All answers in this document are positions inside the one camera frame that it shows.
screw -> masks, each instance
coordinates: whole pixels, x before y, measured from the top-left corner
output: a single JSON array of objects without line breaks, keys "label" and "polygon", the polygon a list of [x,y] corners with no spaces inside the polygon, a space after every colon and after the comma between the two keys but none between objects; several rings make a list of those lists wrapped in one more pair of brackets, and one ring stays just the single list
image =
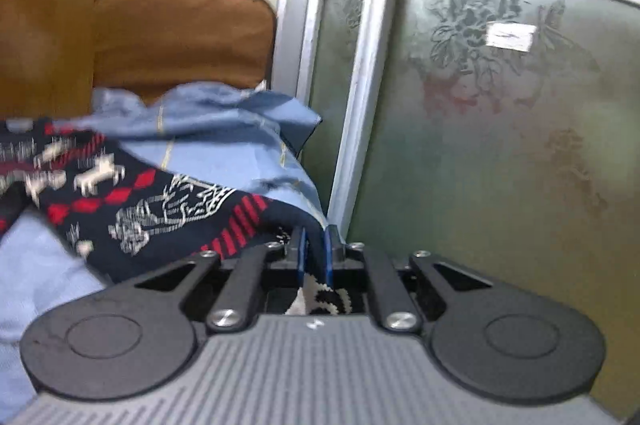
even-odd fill
[{"label": "screw", "polygon": [[211,315],[209,321],[219,328],[230,328],[240,321],[240,313],[236,310],[218,310]]},{"label": "screw", "polygon": [[391,313],[386,318],[385,322],[386,327],[390,329],[395,329],[396,331],[405,331],[406,329],[413,328],[418,322],[418,319],[413,313],[398,311],[396,313]]}]

